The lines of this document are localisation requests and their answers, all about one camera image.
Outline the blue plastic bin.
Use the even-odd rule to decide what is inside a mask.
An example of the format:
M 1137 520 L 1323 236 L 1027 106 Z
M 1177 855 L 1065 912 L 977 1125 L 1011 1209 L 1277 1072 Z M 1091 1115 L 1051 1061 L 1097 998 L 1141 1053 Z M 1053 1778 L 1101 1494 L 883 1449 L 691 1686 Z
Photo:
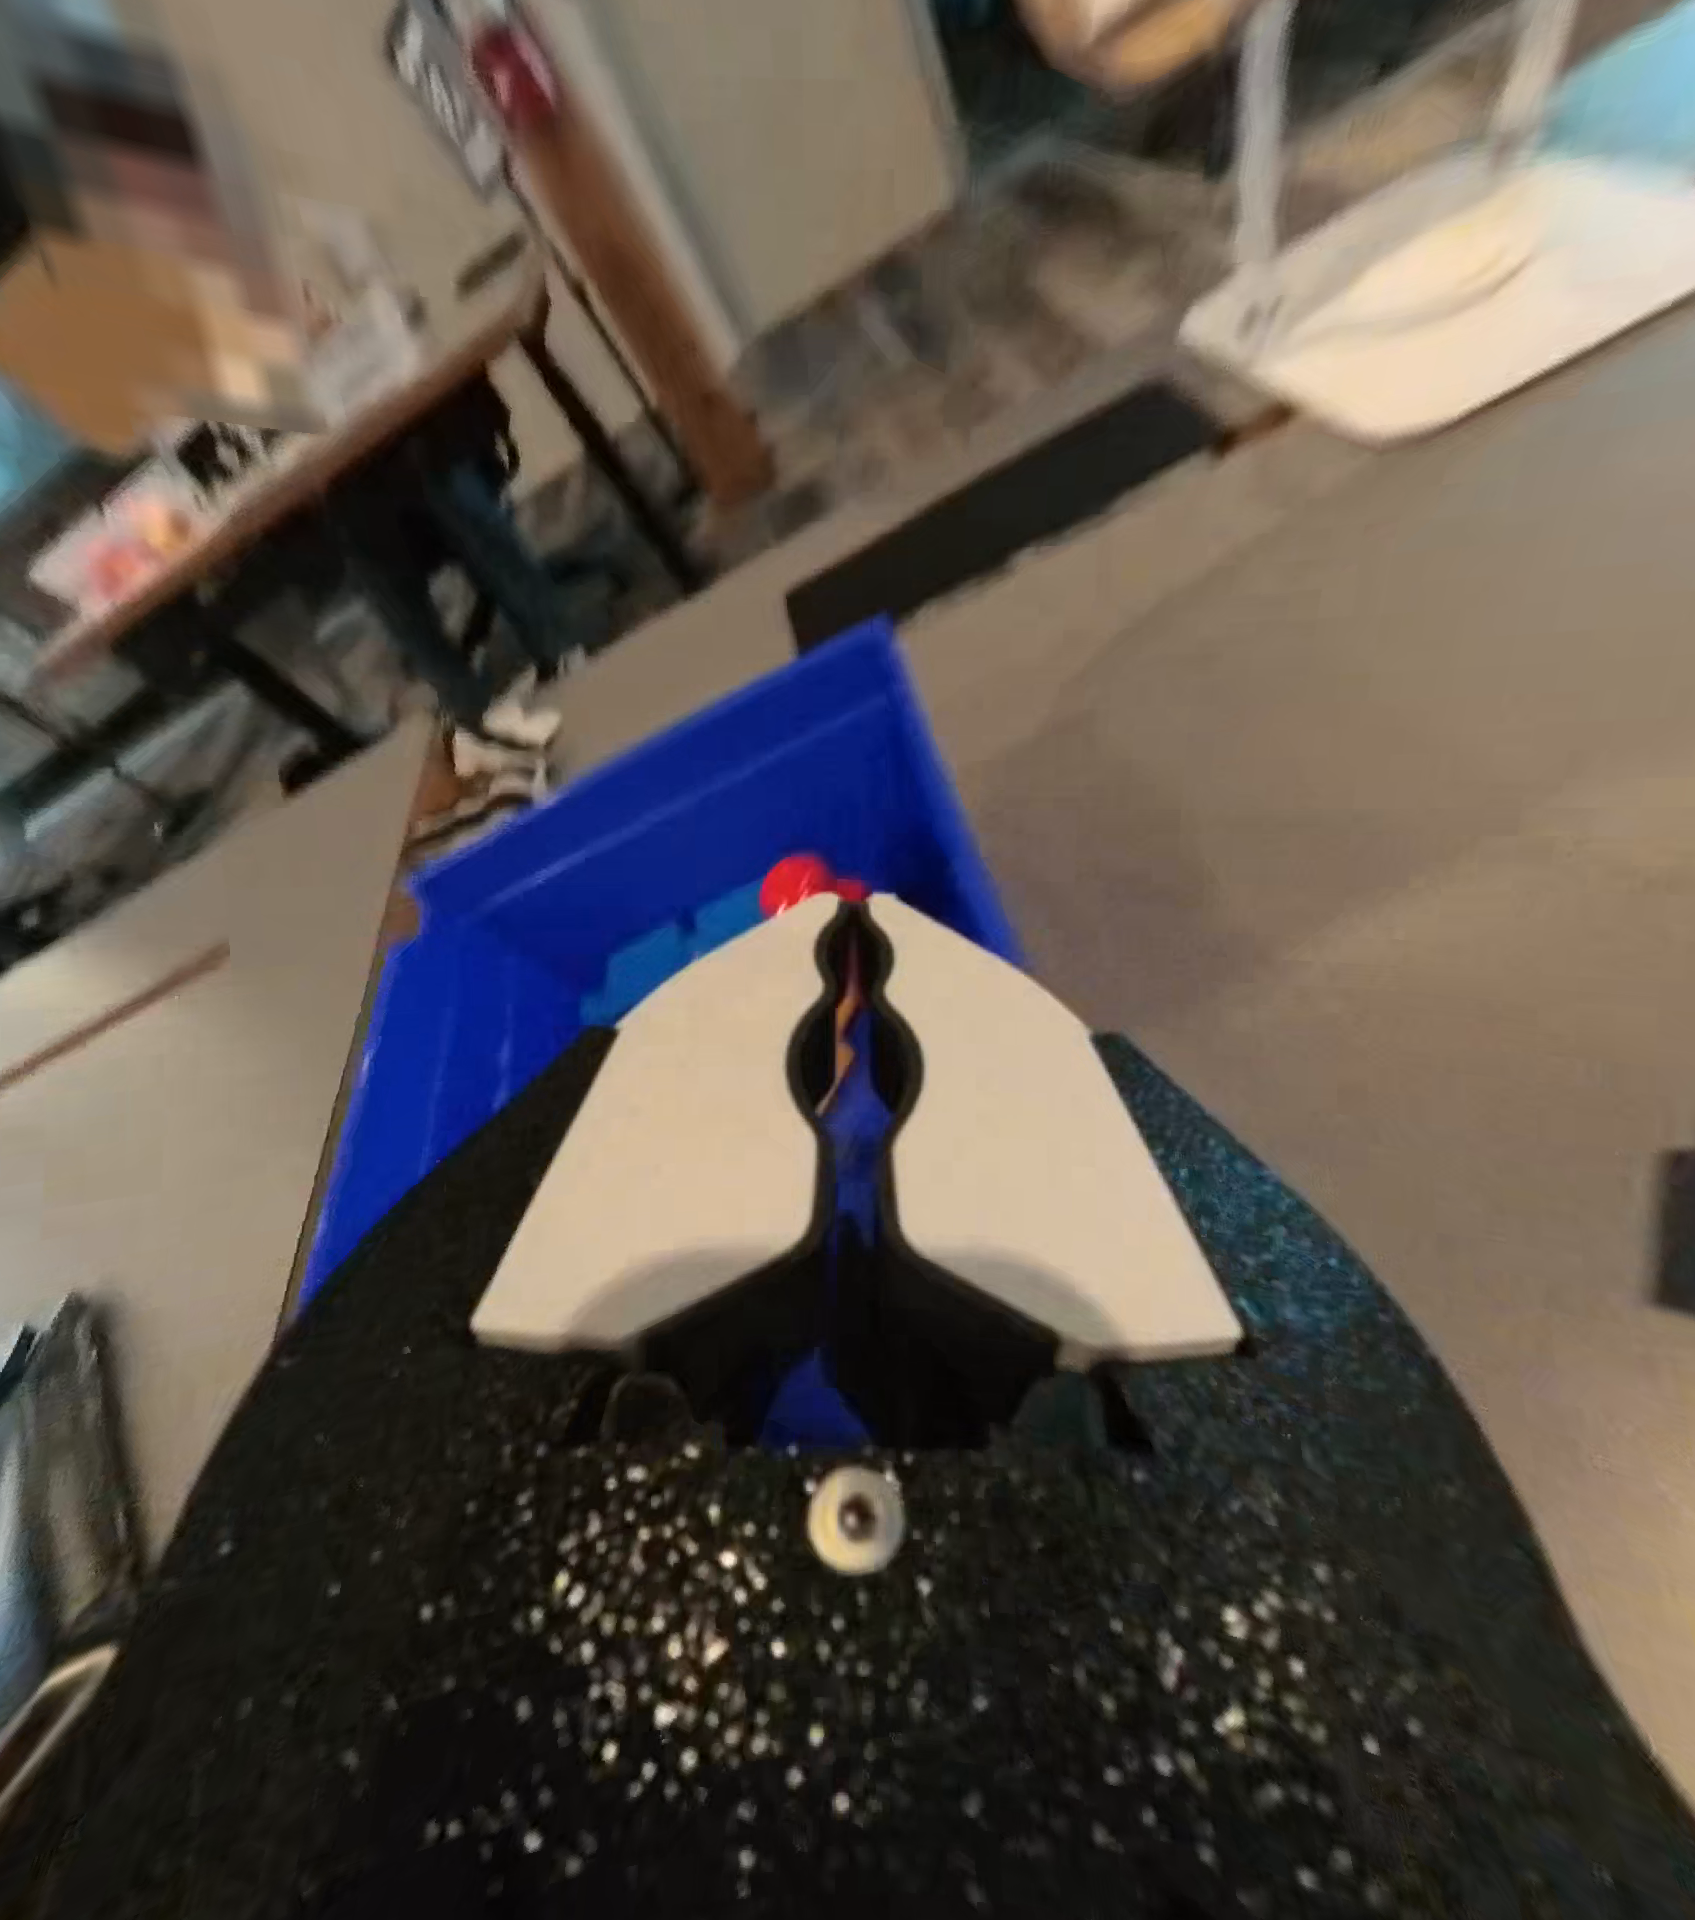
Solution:
M 439 1365 L 473 1384 L 471 1332 L 523 1210 L 611 1039 L 581 1003 L 611 956 L 813 853 L 1023 969 L 995 882 L 887 624 L 825 642 L 447 857 L 419 884 L 421 931 L 379 990 L 345 1119 L 313 1283 L 253 1400 L 299 1439 L 415 1409 Z M 873 1011 L 907 1112 L 919 1056 Z M 889 1193 L 893 1136 L 865 1173 L 813 1125 L 811 1226 L 787 1254 L 677 1312 L 629 1350 L 571 1356 L 675 1382 L 693 1415 L 751 1442 L 799 1371 L 827 1380 L 821 1432 L 965 1449 L 1003 1429 L 1053 1343 L 909 1250 Z

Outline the zebra striped object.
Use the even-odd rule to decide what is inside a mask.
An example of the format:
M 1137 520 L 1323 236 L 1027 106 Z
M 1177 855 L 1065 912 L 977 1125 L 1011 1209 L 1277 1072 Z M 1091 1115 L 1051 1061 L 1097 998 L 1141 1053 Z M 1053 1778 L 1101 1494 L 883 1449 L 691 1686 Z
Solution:
M 523 676 L 471 729 L 449 738 L 449 764 L 461 811 L 531 809 L 555 783 L 563 714 L 545 703 L 545 685 Z

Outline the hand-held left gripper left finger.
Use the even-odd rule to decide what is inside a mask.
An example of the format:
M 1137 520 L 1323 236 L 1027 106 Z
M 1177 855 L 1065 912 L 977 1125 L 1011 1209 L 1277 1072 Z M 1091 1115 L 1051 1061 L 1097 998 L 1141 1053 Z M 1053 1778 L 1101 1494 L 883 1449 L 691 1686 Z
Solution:
M 793 1040 L 827 996 L 839 909 L 821 894 L 755 924 L 619 1021 L 475 1304 L 479 1344 L 629 1350 L 803 1241 L 817 1144 Z

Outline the wooden post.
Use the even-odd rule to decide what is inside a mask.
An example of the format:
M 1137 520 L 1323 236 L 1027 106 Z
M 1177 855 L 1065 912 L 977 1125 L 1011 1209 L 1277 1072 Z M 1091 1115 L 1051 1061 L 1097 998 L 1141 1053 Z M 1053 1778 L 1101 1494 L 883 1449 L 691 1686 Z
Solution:
M 619 166 L 567 91 L 527 94 L 517 133 L 527 173 L 693 476 L 723 511 L 763 497 L 771 452 L 715 368 Z

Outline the pile of mega blocks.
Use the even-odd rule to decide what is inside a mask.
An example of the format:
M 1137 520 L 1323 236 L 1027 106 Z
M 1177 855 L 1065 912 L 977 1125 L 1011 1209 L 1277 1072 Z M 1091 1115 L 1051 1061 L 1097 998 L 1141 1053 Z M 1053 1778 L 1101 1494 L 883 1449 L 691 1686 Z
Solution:
M 873 1011 L 875 889 L 813 853 L 619 949 L 581 1003 L 611 1039 L 595 1087 L 643 1144 L 751 1150 L 793 1123 L 879 1140 L 899 1071 Z

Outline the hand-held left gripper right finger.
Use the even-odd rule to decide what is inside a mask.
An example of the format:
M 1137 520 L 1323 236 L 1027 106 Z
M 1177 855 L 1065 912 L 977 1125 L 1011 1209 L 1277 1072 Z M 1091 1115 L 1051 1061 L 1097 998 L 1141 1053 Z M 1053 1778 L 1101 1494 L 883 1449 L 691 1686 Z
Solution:
M 1233 1354 L 1241 1321 L 1089 1029 L 897 896 L 865 909 L 917 1053 L 891 1150 L 909 1250 L 1041 1327 L 1065 1363 Z

